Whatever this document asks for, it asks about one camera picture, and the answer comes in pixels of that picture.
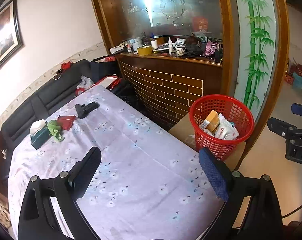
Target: small white bottle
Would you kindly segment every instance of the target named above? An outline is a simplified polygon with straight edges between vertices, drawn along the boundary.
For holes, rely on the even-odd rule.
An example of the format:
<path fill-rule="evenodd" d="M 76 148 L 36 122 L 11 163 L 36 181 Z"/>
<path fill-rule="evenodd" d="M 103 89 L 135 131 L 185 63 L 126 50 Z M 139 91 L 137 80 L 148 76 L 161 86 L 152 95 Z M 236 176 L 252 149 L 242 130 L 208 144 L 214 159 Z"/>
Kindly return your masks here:
<path fill-rule="evenodd" d="M 169 37 L 169 54 L 173 55 L 173 43 L 171 41 L 171 37 Z"/>

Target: table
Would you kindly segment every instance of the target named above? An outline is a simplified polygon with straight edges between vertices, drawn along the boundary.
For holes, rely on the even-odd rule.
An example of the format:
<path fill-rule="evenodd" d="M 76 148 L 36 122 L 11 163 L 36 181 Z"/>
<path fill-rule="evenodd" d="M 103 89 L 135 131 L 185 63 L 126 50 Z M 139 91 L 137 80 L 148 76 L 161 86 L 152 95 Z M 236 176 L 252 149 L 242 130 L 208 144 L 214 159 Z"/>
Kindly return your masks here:
<path fill-rule="evenodd" d="M 76 119 L 64 131 L 63 142 L 50 138 L 35 150 L 26 137 L 14 150 L 8 184 L 15 235 L 30 178 L 69 171 L 96 146 L 102 162 L 77 204 L 101 239 L 196 239 L 223 204 L 199 165 L 198 153 L 99 85 L 47 121 L 77 115 L 75 104 L 93 101 L 100 107 Z M 72 237 L 56 199 L 51 200 L 63 233 Z"/>

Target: sofa backrest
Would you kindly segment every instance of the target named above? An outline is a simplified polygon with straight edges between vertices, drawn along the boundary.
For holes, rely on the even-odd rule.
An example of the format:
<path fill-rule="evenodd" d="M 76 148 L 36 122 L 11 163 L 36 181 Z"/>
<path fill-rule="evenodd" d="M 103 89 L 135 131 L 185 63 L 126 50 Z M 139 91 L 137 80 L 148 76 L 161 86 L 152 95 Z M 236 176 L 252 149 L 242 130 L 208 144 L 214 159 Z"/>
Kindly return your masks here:
<path fill-rule="evenodd" d="M 33 93 L 3 123 L 1 131 L 8 146 L 8 155 L 29 134 L 33 122 L 46 119 L 59 108 L 70 102 L 81 82 L 81 76 L 92 78 L 90 62 L 83 59 L 71 65 L 59 79 L 49 80 Z"/>

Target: green cloth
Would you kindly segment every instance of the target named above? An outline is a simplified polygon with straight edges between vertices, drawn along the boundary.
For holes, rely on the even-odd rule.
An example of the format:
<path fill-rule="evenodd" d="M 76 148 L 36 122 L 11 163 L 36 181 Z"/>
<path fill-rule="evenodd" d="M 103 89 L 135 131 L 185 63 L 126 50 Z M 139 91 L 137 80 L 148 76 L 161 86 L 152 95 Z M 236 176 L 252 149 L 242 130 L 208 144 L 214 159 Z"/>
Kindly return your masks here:
<path fill-rule="evenodd" d="M 62 127 L 58 125 L 56 120 L 48 122 L 47 127 L 56 141 L 62 142 L 64 140 L 64 137 L 60 133 L 62 131 Z"/>

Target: metal screw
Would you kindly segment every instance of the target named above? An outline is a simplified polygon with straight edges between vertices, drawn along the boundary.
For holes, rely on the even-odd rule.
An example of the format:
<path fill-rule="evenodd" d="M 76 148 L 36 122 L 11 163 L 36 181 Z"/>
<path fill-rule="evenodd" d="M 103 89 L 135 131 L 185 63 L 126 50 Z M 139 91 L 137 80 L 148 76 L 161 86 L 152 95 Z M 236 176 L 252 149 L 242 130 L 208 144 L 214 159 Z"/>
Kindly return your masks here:
<path fill-rule="evenodd" d="M 268 176 L 268 175 L 263 175 L 263 179 L 266 180 L 266 181 L 271 180 L 270 176 Z"/>
<path fill-rule="evenodd" d="M 60 173 L 60 177 L 61 178 L 65 178 L 67 176 L 68 176 L 68 172 L 67 171 L 63 171 L 63 172 Z"/>
<path fill-rule="evenodd" d="M 31 177 L 30 181 L 35 182 L 38 179 L 38 176 L 34 175 Z"/>
<path fill-rule="evenodd" d="M 238 171 L 233 171 L 232 175 L 233 175 L 233 177 L 238 178 L 241 176 L 241 173 L 239 173 Z"/>

